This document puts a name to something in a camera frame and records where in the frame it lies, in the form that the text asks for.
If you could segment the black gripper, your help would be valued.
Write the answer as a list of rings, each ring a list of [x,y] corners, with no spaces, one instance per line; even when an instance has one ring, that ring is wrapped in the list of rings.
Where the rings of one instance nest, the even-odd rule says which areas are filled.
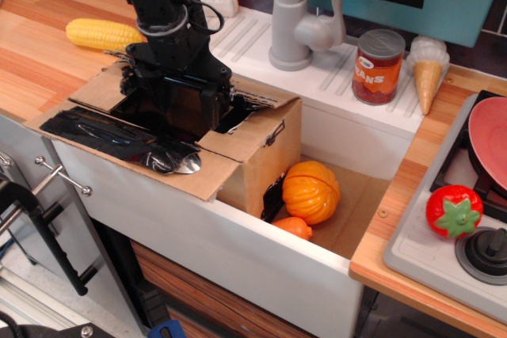
[[[205,86],[200,92],[201,112],[208,129],[215,129],[230,107],[231,69],[210,52],[210,36],[193,28],[146,33],[146,43],[130,44],[138,83],[163,114],[174,102],[173,86],[166,80],[185,78]]]

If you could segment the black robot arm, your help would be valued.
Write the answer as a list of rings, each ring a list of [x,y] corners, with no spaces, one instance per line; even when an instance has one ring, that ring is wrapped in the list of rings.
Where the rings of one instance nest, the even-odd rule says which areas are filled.
[[[201,0],[126,0],[137,15],[146,42],[126,53],[137,85],[163,113],[186,106],[205,131],[219,125],[231,102],[231,69],[210,51]]]

